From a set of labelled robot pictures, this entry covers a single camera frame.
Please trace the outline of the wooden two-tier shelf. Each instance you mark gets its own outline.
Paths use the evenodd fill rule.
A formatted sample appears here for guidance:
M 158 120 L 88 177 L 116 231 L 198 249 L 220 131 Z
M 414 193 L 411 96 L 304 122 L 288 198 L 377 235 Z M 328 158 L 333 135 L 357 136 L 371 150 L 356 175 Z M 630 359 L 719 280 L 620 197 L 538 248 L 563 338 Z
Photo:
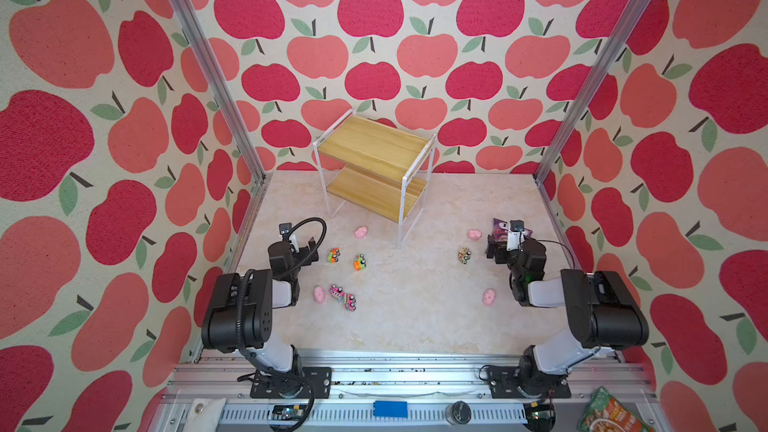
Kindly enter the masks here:
M 328 216 L 354 204 L 395 223 L 401 248 L 427 208 L 436 146 L 346 111 L 311 144 Z

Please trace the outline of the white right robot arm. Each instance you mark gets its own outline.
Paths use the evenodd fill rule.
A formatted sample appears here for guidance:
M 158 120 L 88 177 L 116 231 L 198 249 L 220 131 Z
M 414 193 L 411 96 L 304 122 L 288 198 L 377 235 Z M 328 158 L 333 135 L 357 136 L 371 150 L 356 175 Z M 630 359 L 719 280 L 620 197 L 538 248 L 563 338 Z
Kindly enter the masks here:
M 647 342 L 647 320 L 619 273 L 563 269 L 546 279 L 546 247 L 517 232 L 509 232 L 504 242 L 489 237 L 486 256 L 508 267 L 510 289 L 521 306 L 566 310 L 568 327 L 528 347 L 520 358 L 515 380 L 523 394 L 549 391 L 600 352 Z

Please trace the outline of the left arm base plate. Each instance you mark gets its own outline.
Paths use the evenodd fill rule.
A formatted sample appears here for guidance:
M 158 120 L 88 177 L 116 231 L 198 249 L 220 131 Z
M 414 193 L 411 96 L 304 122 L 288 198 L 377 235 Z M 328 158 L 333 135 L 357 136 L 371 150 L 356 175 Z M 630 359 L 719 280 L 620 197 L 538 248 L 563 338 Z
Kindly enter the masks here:
M 328 399 L 332 383 L 333 369 L 330 367 L 303 367 L 298 380 L 294 375 L 289 378 L 256 372 L 251 385 L 250 397 L 253 399 L 309 399 L 314 392 L 316 399 Z

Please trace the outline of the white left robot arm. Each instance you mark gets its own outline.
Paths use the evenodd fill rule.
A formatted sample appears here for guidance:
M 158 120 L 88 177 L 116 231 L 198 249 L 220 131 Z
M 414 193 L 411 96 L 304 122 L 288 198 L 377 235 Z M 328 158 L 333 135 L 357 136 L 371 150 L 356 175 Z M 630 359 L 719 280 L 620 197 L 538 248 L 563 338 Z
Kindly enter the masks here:
M 216 279 L 201 328 L 205 349 L 237 352 L 264 375 L 300 377 L 295 347 L 274 331 L 275 309 L 294 307 L 300 297 L 298 274 L 319 260 L 317 242 L 295 248 L 289 240 L 268 247 L 269 267 Z

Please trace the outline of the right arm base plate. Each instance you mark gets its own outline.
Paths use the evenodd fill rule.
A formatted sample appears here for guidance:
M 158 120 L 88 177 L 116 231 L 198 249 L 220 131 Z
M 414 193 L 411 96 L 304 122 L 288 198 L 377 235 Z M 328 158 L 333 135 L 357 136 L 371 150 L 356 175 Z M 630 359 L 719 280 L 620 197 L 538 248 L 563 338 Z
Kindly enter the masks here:
M 522 371 L 520 367 L 483 366 L 478 378 L 490 389 L 493 399 L 569 399 L 572 393 L 566 376 Z

